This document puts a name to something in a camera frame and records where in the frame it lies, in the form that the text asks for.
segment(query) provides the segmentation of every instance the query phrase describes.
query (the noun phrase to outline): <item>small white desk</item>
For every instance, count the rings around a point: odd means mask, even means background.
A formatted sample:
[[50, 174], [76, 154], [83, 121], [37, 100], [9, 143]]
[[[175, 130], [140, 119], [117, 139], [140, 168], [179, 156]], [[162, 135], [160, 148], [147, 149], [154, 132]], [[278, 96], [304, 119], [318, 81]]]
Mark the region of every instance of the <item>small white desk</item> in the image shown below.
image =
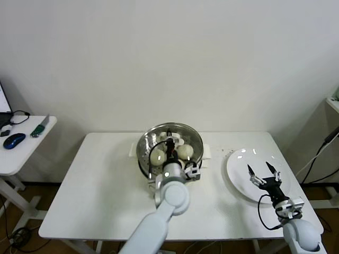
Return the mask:
[[[262, 226], [257, 204], [244, 198], [224, 174], [227, 155], [241, 148], [269, 150], [283, 161], [284, 170], [291, 179], [289, 196], [302, 197], [305, 201], [303, 219], [310, 221], [319, 233], [323, 232], [317, 215], [270, 134], [200, 134], [211, 149], [209, 167], [202, 169], [199, 181], [187, 183], [190, 207], [171, 219], [167, 241], [283, 237], [282, 229], [268, 231]], [[130, 237], [141, 219], [156, 209], [137, 159], [128, 156], [131, 144], [141, 135], [90, 133], [86, 136], [40, 227], [41, 237], [106, 241]], [[262, 205], [261, 212], [268, 226], [279, 224], [271, 205]], [[85, 244], [78, 243], [73, 247], [80, 253], [93, 253]]]
[[[12, 121], [21, 122], [25, 118], [26, 116], [16, 115], [12, 118]], [[24, 185], [22, 185], [22, 183], [14, 176], [20, 171], [21, 167], [25, 164], [41, 141], [46, 137], [48, 132], [57, 122], [55, 116], [50, 116], [49, 123], [42, 132], [41, 136], [38, 138], [31, 138], [31, 132], [35, 129], [35, 127], [38, 126], [38, 124], [42, 122], [44, 118], [45, 116], [30, 116], [27, 121], [18, 125], [14, 125], [10, 135], [15, 133], [24, 133], [26, 134], [26, 138], [11, 150], [7, 150], [3, 147], [4, 141], [9, 136], [0, 137], [0, 193], [7, 198], [5, 204], [11, 202], [24, 212], [14, 231], [25, 226], [29, 219], [42, 220], [46, 214], [46, 211], [38, 211], [35, 208], [40, 200], [39, 196], [35, 196], [29, 203], [16, 192], [18, 189], [24, 189]], [[16, 186], [16, 188], [12, 189], [4, 181], [4, 179], [2, 179], [2, 177], [8, 177], [8, 180], [10, 180]]]

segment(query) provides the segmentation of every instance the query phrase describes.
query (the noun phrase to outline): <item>monitor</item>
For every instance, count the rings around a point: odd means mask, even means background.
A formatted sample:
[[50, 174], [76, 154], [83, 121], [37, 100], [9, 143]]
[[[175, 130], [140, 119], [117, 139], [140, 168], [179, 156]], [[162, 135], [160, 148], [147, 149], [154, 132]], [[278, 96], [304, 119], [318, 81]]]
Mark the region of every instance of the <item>monitor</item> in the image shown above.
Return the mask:
[[1, 83], [0, 83], [0, 114], [1, 113], [10, 113], [10, 112], [12, 112], [10, 104], [8, 103], [5, 92], [2, 89], [2, 86], [1, 86]]

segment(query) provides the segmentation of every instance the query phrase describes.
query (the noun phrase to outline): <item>shelf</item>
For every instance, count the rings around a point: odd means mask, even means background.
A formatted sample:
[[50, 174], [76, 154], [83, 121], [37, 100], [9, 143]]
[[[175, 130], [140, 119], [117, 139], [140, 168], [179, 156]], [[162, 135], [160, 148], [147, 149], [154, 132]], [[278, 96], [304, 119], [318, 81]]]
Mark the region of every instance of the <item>shelf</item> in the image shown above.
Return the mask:
[[339, 113], [339, 101], [334, 97], [326, 98], [326, 102], [336, 111]]

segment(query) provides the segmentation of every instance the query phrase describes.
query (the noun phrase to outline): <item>white plate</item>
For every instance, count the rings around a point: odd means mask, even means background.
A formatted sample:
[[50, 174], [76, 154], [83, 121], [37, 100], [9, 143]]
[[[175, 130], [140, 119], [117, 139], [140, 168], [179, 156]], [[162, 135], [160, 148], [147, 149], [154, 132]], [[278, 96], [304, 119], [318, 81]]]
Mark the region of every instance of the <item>white plate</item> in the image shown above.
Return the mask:
[[[243, 195], [249, 199], [258, 202], [260, 196], [268, 194], [266, 191], [259, 189], [250, 180], [247, 165], [253, 169], [256, 176], [262, 178], [272, 177], [266, 165], [266, 161], [275, 167], [276, 171], [281, 172], [282, 184], [281, 190], [286, 196], [290, 192], [290, 179], [287, 172], [282, 168], [282, 163], [272, 154], [267, 151], [259, 149], [240, 149], [235, 151], [227, 160], [227, 174], [233, 185]], [[271, 204], [269, 197], [263, 198], [261, 203]]]

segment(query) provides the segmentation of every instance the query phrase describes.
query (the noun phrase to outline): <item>white wall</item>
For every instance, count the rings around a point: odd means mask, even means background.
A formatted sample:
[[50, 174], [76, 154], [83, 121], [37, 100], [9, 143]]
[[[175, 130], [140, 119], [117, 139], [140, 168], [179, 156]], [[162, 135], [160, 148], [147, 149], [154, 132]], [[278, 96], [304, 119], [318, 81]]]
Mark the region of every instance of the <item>white wall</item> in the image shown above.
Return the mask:
[[61, 181], [86, 133], [166, 121], [268, 130], [302, 165], [328, 125], [317, 122], [312, 146], [300, 132], [339, 84], [338, 8], [311, 0], [0, 0], [0, 78], [10, 101], [58, 118], [23, 178]]

